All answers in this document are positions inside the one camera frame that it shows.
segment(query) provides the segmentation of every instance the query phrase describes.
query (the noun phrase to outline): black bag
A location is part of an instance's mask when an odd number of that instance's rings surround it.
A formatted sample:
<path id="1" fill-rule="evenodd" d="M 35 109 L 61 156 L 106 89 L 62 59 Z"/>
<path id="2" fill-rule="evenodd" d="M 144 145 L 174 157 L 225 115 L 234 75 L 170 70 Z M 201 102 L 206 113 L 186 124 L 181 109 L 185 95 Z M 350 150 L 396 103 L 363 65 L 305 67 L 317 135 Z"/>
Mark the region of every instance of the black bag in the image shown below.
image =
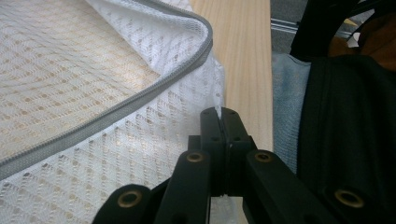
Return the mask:
<path id="1" fill-rule="evenodd" d="M 298 153 L 299 178 L 332 209 L 396 223 L 396 74 L 366 56 L 313 61 Z"/>

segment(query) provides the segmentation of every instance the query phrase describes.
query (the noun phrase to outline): brass grommet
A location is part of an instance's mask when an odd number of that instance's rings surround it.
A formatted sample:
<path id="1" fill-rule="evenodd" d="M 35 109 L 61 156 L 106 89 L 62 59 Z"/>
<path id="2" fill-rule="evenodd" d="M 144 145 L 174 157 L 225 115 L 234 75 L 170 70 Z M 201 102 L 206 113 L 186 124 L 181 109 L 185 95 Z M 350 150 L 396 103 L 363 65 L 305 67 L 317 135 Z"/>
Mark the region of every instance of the brass grommet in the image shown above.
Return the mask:
<path id="1" fill-rule="evenodd" d="M 254 155 L 254 158 L 260 162 L 270 162 L 273 159 L 272 156 L 266 152 L 258 152 L 256 155 Z"/>
<path id="2" fill-rule="evenodd" d="M 192 152 L 187 156 L 187 161 L 199 162 L 204 160 L 204 155 L 199 152 Z"/>
<path id="3" fill-rule="evenodd" d="M 119 207 L 130 208 L 139 204 L 140 201 L 142 201 L 142 193 L 138 190 L 129 190 L 120 195 L 118 204 Z"/>
<path id="4" fill-rule="evenodd" d="M 338 189 L 334 193 L 335 198 L 346 206 L 353 208 L 362 208 L 364 206 L 364 200 L 359 195 L 352 191 L 345 189 Z"/>

